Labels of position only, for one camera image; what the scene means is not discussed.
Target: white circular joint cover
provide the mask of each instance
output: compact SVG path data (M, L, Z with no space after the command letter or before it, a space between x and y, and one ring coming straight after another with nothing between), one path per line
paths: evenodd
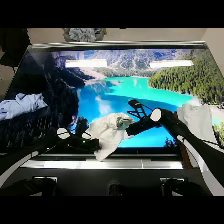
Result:
M66 139L70 136L70 134L68 133L68 131L65 128L59 128L57 130L57 134L58 134L58 137L61 139Z
M159 121L161 116L162 116L161 110L157 108L151 113L150 119L153 121Z

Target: white wall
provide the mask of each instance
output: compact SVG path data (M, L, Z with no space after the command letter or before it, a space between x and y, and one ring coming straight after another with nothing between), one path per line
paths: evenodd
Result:
M208 28L201 40L207 42L224 76L224 28Z

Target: clothing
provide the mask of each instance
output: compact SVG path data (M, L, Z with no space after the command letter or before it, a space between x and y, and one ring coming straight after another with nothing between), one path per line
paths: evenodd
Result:
M42 93L32 95L19 93L15 100L4 100L0 103L0 120L12 119L20 114L34 112L46 106Z
M94 42L96 40L93 28L71 28L69 36L72 40L78 42Z
M112 152L114 152L122 140L128 139L129 136L125 131L134 120L124 113L112 113L94 121L83 133L82 137L97 138L101 145L99 151L94 152L96 159L102 161Z
M177 109L178 118L187 125L191 133L202 140L207 140L217 144L214 131L212 129L212 115L208 105L192 106L184 104ZM207 143L211 147L221 150L217 145ZM189 159L193 167L198 166L194 157L187 150Z

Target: reflected ceiling light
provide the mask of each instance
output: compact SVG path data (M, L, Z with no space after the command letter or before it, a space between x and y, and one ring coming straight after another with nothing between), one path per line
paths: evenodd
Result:
M194 65L194 63L191 60L162 60L150 62L150 68L167 68L192 65Z
M107 67L106 59L90 59L90 60L66 60L66 68L77 68L77 67Z

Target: turquoise water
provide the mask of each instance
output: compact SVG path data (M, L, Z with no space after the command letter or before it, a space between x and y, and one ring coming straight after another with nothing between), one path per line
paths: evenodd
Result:
M148 78L139 77L106 78L93 85L85 86L78 92L78 96L78 115L87 118L89 123L110 113L127 114L128 110L133 110L128 105L128 101L133 98L152 109L160 107L173 112L177 107L192 99L189 95L150 88ZM123 141L119 147L163 147L166 138L172 139L163 127L152 128Z

